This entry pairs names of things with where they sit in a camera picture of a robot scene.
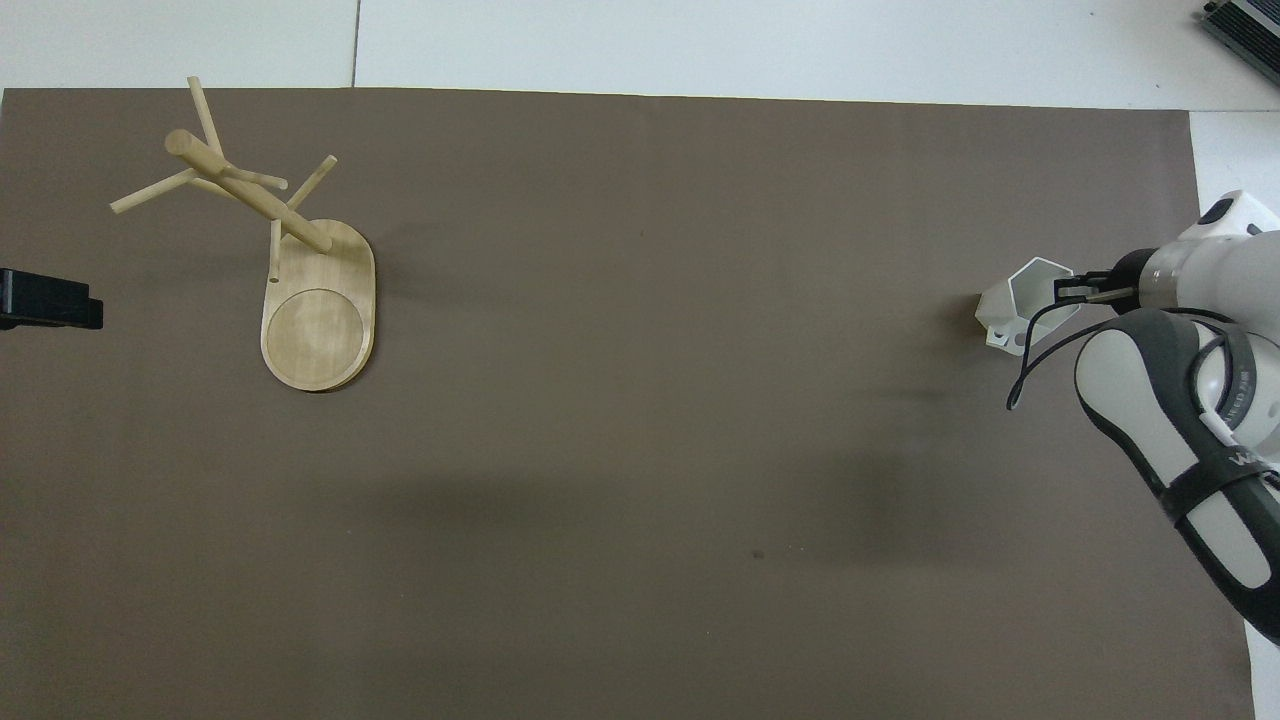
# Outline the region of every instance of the brown mat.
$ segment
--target brown mat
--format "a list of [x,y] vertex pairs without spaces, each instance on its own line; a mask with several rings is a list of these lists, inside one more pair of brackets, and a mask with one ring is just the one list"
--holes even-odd
[[[266,222],[184,90],[9,90],[10,717],[1249,717],[1240,621],[977,292],[1197,211],[1185,113],[211,90],[369,237],[374,357],[257,346]],[[1085,310],[1069,328],[1103,318]]]

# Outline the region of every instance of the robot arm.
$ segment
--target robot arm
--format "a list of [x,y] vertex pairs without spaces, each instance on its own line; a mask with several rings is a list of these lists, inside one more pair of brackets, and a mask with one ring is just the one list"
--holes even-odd
[[[1135,291],[1080,350],[1080,404],[1219,589],[1280,646],[1277,228],[1233,192],[1178,241],[1064,284]],[[1174,310],[1187,307],[1235,323]]]

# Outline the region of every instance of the velcro strap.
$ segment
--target velcro strap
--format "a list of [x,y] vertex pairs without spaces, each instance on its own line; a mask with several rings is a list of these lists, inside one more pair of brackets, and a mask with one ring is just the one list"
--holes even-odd
[[1160,493],[1160,505],[1164,506],[1165,515],[1178,523],[1215,492],[1258,475],[1270,482],[1268,478],[1274,477],[1275,471],[1244,446],[1222,447],[1201,457],[1199,462],[1178,475],[1178,479]]

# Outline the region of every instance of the wooden mug tree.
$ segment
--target wooden mug tree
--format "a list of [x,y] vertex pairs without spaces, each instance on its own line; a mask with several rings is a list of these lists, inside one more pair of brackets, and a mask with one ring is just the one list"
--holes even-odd
[[319,392],[342,386],[364,369],[374,347],[374,254],[351,225],[307,220],[297,211],[338,159],[325,158],[289,200],[280,200],[266,188],[288,190],[288,181],[230,164],[200,79],[189,77],[187,83],[205,141],[175,129],[164,146],[189,168],[111,202],[111,210],[119,214],[192,184],[239,200],[271,220],[262,359],[289,387]]

